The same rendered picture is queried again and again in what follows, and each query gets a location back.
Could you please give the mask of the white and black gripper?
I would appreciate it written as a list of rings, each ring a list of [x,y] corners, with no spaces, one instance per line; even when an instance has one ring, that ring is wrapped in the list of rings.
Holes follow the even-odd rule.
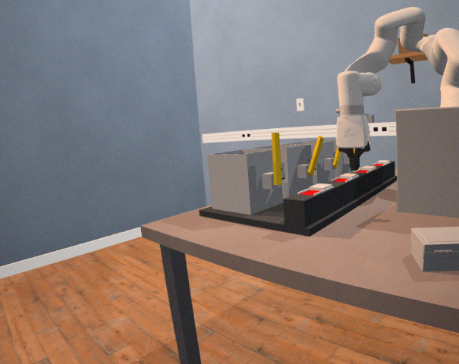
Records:
[[[369,125],[366,115],[352,114],[338,117],[336,130],[338,151],[344,152],[350,159],[352,171],[359,169],[360,156],[364,152],[370,151],[370,135],[368,133]],[[353,148],[359,149],[355,149],[354,152]]]

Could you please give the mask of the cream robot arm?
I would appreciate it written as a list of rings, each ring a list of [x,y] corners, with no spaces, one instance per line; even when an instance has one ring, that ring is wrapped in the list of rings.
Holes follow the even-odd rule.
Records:
[[[377,19],[375,37],[368,52],[338,75],[340,107],[336,113],[364,114],[363,96],[373,96],[381,89],[381,80],[375,73],[388,65],[397,45],[399,27],[401,45],[406,50],[422,52],[433,69],[443,76],[441,107],[459,106],[459,31],[445,28],[425,38],[425,20],[425,12],[416,7]]]

